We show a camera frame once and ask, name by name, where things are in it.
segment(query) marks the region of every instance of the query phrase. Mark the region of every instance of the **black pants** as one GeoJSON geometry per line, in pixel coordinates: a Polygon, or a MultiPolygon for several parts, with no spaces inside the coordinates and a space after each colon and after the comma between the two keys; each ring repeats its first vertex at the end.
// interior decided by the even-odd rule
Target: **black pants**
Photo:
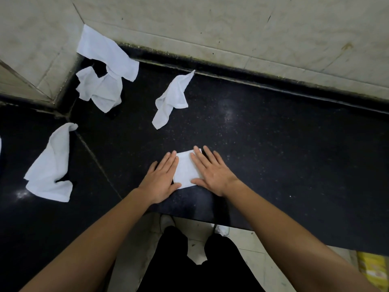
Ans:
{"type": "Polygon", "coordinates": [[[208,260],[196,265],[187,256],[188,238],[178,228],[167,227],[159,239],[138,292],[204,289],[264,292],[228,237],[211,235],[204,251],[208,260]]]}

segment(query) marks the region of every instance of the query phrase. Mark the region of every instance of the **white cloth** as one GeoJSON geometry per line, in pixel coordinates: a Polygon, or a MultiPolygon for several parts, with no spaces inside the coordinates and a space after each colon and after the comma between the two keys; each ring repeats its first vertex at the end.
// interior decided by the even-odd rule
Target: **white cloth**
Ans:
{"type": "Polygon", "coordinates": [[[51,134],[46,148],[24,176],[28,180],[27,190],[45,199],[69,201],[72,183],[56,181],[64,177],[68,171],[69,131],[77,128],[77,124],[66,123],[51,134]]]}
{"type": "Polygon", "coordinates": [[[139,62],[128,55],[111,40],[84,24],[77,53],[89,59],[104,62],[113,73],[133,82],[138,75],[139,62]]]}
{"type": "Polygon", "coordinates": [[[121,78],[133,82],[139,71],[139,62],[128,55],[111,39],[90,28],[86,24],[81,34],[77,52],[89,59],[96,59],[107,65],[107,74],[98,78],[92,67],[76,73],[80,84],[76,90],[80,99],[92,101],[103,112],[121,103],[123,89],[121,78]]]}
{"type": "Polygon", "coordinates": [[[97,77],[92,67],[87,67],[76,73],[80,84],[76,90],[80,93],[80,99],[92,101],[103,112],[109,112],[111,108],[121,103],[120,94],[123,89],[121,77],[117,77],[107,66],[107,74],[97,77]]]}
{"type": "Polygon", "coordinates": [[[194,186],[191,183],[193,178],[203,178],[200,171],[197,169],[196,165],[190,157],[190,153],[195,153],[193,150],[179,152],[177,157],[179,158],[178,166],[173,176],[174,183],[180,182],[180,188],[187,188],[189,186],[194,186]]]}
{"type": "Polygon", "coordinates": [[[153,125],[156,129],[166,125],[174,107],[188,107],[184,91],[194,74],[194,71],[192,71],[192,73],[188,73],[187,75],[178,75],[169,84],[168,89],[166,89],[162,96],[157,98],[155,105],[157,106],[158,111],[153,119],[153,125]]]}

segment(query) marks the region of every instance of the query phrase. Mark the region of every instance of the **shoe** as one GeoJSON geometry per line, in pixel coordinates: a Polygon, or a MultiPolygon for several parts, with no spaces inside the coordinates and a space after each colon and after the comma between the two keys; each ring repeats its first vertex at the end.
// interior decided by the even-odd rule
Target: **shoe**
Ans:
{"type": "Polygon", "coordinates": [[[228,237],[230,235],[230,227],[215,224],[214,232],[215,234],[220,234],[223,237],[228,237]]]}
{"type": "Polygon", "coordinates": [[[161,214],[159,218],[159,227],[161,228],[161,232],[164,233],[165,229],[169,226],[175,227],[175,222],[172,216],[161,214]]]}

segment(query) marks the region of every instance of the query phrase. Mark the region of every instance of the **person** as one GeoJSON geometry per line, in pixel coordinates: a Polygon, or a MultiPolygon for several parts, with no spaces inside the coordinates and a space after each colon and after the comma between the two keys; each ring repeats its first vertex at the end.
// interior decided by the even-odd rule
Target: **person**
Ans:
{"type": "MultiPolygon", "coordinates": [[[[356,268],[240,181],[216,151],[203,149],[208,158],[196,146],[195,154],[191,153],[204,177],[192,183],[225,197],[242,213],[296,291],[378,291],[356,268]]],[[[175,151],[168,152],[158,165],[153,162],[138,188],[77,237],[21,291],[95,291],[138,219],[150,205],[162,202],[181,186],[172,184],[178,162],[175,151]]],[[[211,235],[205,244],[207,261],[202,265],[194,264],[186,252],[186,237],[173,225],[164,228],[139,291],[263,291],[229,238],[211,235]]]]}

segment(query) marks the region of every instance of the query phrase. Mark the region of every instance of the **hand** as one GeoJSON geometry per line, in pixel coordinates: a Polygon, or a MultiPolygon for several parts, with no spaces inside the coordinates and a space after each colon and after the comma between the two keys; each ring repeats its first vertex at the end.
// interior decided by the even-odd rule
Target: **hand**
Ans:
{"type": "Polygon", "coordinates": [[[159,163],[153,162],[138,189],[150,198],[150,204],[160,203],[177,190],[181,184],[173,183],[173,176],[178,165],[177,152],[167,152],[159,163]]]}
{"type": "Polygon", "coordinates": [[[218,152],[212,154],[207,146],[203,149],[208,159],[200,152],[197,146],[193,147],[196,155],[191,153],[191,159],[195,163],[204,179],[194,178],[191,180],[195,185],[205,187],[217,196],[225,196],[228,185],[238,180],[234,173],[226,166],[218,152]]]}

